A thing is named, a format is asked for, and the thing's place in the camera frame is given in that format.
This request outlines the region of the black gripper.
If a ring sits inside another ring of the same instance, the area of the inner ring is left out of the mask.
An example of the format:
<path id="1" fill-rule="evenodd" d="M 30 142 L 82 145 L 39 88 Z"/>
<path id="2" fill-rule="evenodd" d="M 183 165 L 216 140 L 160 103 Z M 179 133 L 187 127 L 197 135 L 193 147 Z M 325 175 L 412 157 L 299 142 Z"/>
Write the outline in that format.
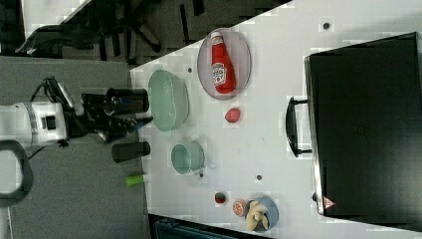
<path id="1" fill-rule="evenodd" d="M 96 133 L 104 143 L 110 143 L 133 132 L 137 124 L 147 124 L 153 120 L 153 117 L 121 119 L 108 116 L 104 109 L 107 102 L 105 95 L 82 94 L 81 102 L 84 112 L 80 116 L 76 113 L 68 115 L 67 130 L 69 138 Z"/>

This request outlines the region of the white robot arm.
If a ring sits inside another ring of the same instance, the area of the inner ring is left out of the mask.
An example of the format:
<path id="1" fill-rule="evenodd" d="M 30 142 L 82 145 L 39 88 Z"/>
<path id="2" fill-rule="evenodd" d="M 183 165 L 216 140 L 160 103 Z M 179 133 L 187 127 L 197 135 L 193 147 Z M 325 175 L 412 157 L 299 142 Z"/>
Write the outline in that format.
<path id="1" fill-rule="evenodd" d="M 149 109 L 147 93 L 136 95 L 81 96 L 83 110 L 63 102 L 19 103 L 1 108 L 1 139 L 15 140 L 23 147 L 59 144 L 96 133 L 105 143 L 120 139 L 152 122 L 138 115 Z"/>

